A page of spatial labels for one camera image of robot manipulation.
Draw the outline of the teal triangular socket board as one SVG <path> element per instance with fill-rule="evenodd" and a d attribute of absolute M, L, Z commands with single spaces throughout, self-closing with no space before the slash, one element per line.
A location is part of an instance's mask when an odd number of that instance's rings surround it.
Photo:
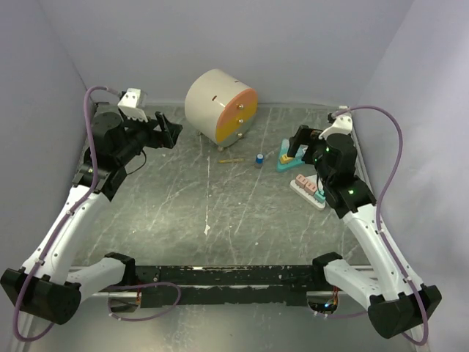
<path fill-rule="evenodd" d="M 289 140 L 282 139 L 279 154 L 278 154 L 276 170 L 278 172 L 285 172 L 289 169 L 293 169 L 295 167 L 305 164 L 302 158 L 305 154 L 306 149 L 307 149 L 306 146 L 301 145 L 295 157 L 290 158 L 287 156 L 287 152 L 289 150 Z"/>

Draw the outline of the white triangular socket board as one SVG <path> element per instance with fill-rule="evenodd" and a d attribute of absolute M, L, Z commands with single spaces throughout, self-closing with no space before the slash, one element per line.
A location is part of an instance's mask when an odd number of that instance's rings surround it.
<path fill-rule="evenodd" d="M 323 189 L 322 189 L 321 181 L 317 179 L 317 176 L 316 176 L 316 175 L 305 176 L 305 177 L 309 180 L 309 182 L 313 182 L 313 183 L 316 183 L 316 184 L 317 184 L 317 190 L 323 190 Z M 304 191 L 304 188 L 300 188 L 300 187 L 298 187 L 298 186 L 295 184 L 295 179 L 290 181 L 289 187 L 290 187 L 297 195 L 299 195 L 299 196 L 302 197 L 305 201 L 307 201 L 307 203 L 309 203 L 310 205 L 314 206 L 317 210 L 324 210 L 324 209 L 325 209 L 326 201 L 325 201 L 325 204 L 320 204 L 320 203 L 318 203 L 318 201 L 316 201 L 316 199 L 314 198 L 314 196 L 312 196 L 312 195 L 310 195 L 310 194 L 307 194 L 307 193 Z"/>

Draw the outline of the yellow plug block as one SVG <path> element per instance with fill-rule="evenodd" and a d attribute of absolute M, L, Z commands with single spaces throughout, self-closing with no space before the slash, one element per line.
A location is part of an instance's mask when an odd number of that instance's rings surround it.
<path fill-rule="evenodd" d="M 289 162 L 293 160 L 294 160 L 294 157 L 289 157 L 287 154 L 284 154 L 279 158 L 279 162 L 281 164 L 288 164 Z"/>

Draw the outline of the pink plug block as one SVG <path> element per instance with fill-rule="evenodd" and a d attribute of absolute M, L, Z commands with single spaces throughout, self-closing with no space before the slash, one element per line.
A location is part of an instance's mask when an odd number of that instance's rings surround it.
<path fill-rule="evenodd" d="M 300 188 L 304 188 L 308 182 L 309 180 L 302 174 L 297 175 L 295 178 L 295 184 Z"/>
<path fill-rule="evenodd" d="M 314 196 L 314 194 L 317 191 L 317 184 L 313 183 L 313 182 L 307 182 L 304 186 L 304 191 L 307 194 L 310 194 L 310 195 Z"/>

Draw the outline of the teal plug block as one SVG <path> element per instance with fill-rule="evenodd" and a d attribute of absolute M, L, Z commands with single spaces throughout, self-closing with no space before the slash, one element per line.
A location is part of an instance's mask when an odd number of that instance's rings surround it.
<path fill-rule="evenodd" d="M 318 203 L 325 204 L 325 194 L 323 190 L 317 190 L 314 193 L 314 198 L 316 199 L 316 201 L 318 201 Z"/>

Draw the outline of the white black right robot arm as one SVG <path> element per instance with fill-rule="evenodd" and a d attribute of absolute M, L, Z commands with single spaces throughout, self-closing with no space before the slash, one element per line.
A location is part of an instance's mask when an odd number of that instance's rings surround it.
<path fill-rule="evenodd" d="M 314 259 L 312 286 L 325 292 L 336 286 L 367 312 L 377 333 L 386 339 L 427 323 L 442 300 L 435 285 L 427 286 L 403 257 L 383 221 L 377 200 L 355 173 L 357 149 L 349 133 L 327 138 L 302 125 L 289 138 L 287 155 L 306 147 L 303 161 L 314 166 L 326 203 L 352 231 L 376 275 L 371 280 L 337 253 Z"/>

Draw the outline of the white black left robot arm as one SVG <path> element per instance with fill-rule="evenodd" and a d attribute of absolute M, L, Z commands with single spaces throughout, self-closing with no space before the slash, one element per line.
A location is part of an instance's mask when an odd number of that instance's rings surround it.
<path fill-rule="evenodd" d="M 68 322 L 94 293 L 108 287 L 126 293 L 138 283 L 135 260 L 114 252 L 87 269 L 69 270 L 86 231 L 127 177 L 127 164 L 146 147 L 173 148 L 182 132 L 180 124 L 159 111 L 147 121 L 105 112 L 86 119 L 86 129 L 89 148 L 59 216 L 21 268 L 7 269 L 1 277 L 17 312 L 58 325 Z"/>

